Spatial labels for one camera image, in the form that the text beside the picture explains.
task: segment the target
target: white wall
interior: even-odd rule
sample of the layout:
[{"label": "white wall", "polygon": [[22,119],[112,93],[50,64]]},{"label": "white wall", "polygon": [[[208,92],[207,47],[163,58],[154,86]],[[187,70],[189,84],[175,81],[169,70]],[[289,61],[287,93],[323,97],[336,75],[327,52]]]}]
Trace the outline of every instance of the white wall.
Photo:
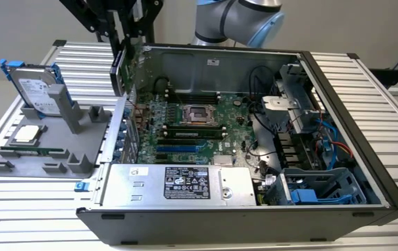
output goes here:
[{"label": "white wall", "polygon": [[[356,52],[370,67],[397,62],[398,1],[283,2],[287,21],[268,48]],[[189,43],[195,22],[196,0],[166,0],[156,21],[158,42]],[[0,0],[0,58],[40,63],[55,39],[95,41],[96,37],[58,0]]]},{"label": "white wall", "polygon": [[[283,29],[267,48],[355,52],[369,67],[398,61],[398,1],[283,0]],[[196,1],[167,0],[158,19],[158,39],[189,43]]]}]

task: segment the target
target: cpu socket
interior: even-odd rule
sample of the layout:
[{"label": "cpu socket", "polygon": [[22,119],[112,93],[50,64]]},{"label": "cpu socket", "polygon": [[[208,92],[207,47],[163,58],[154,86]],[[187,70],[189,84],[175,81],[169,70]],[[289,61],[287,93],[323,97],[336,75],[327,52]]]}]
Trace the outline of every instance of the cpu socket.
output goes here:
[{"label": "cpu socket", "polygon": [[183,123],[195,126],[215,126],[215,107],[213,106],[184,106],[184,119]]}]

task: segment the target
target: warning label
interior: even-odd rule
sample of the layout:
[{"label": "warning label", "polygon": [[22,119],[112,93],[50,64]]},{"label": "warning label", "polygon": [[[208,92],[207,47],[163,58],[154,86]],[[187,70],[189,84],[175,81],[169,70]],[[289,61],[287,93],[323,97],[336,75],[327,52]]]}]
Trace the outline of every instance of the warning label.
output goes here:
[{"label": "warning label", "polygon": [[211,199],[208,167],[167,167],[167,199]]}]

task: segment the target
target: motherboard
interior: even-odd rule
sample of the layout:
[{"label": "motherboard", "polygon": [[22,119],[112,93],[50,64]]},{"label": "motherboard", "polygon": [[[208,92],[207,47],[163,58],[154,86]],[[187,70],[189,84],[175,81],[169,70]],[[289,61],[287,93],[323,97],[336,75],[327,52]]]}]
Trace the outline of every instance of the motherboard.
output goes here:
[{"label": "motherboard", "polygon": [[247,154],[256,141],[249,105],[237,94],[173,98],[139,96],[140,164],[215,164],[256,166]]}]

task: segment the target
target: circuit board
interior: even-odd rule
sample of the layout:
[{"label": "circuit board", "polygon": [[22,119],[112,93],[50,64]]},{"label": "circuit board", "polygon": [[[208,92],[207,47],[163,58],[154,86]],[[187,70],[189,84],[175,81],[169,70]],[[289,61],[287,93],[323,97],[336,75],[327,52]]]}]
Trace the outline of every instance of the circuit board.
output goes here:
[{"label": "circuit board", "polygon": [[138,105],[143,104],[147,105],[150,112],[143,118],[147,124],[140,127],[140,164],[158,164],[164,161],[166,163],[204,165],[213,164],[215,155],[231,155],[235,166],[247,167],[248,164],[256,166],[256,159],[252,159],[251,156],[247,157],[247,152],[243,151],[243,142],[245,141],[249,146],[256,140],[253,127],[249,125],[248,105],[243,103],[243,97],[223,94],[217,105],[207,105],[213,112],[213,122],[225,126],[228,134],[220,140],[196,140],[195,152],[158,151],[159,140],[164,139],[162,133],[164,124],[183,125],[184,111],[191,105],[169,104],[164,97],[151,93],[139,96]]}]

